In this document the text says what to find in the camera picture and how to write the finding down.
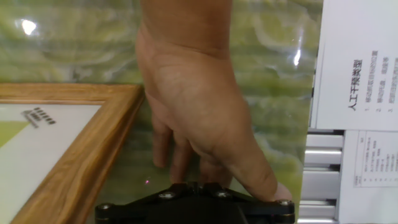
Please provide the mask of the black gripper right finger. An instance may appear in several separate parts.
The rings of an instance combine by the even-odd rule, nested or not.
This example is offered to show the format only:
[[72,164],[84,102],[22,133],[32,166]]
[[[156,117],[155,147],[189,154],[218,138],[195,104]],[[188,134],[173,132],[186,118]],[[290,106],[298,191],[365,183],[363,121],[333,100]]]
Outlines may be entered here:
[[199,214],[205,223],[294,223],[295,203],[280,199],[263,202],[217,183],[195,184]]

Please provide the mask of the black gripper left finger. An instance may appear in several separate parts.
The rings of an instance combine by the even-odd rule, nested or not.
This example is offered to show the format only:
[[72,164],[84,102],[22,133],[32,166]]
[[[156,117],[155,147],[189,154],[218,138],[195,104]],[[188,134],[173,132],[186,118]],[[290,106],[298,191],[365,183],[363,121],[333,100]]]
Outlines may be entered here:
[[101,203],[95,207],[95,224],[146,223],[153,208],[194,193],[195,183],[188,182],[172,184],[165,190],[125,205]]

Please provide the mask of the person left hand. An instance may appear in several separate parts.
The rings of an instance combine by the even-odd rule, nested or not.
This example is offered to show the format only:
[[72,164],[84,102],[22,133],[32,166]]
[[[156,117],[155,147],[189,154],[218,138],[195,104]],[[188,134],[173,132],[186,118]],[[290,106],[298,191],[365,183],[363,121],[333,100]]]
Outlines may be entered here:
[[136,52],[154,126],[154,164],[184,181],[198,154],[202,182],[236,179],[263,201],[291,199],[254,138],[229,57],[226,26],[163,32],[141,25]]

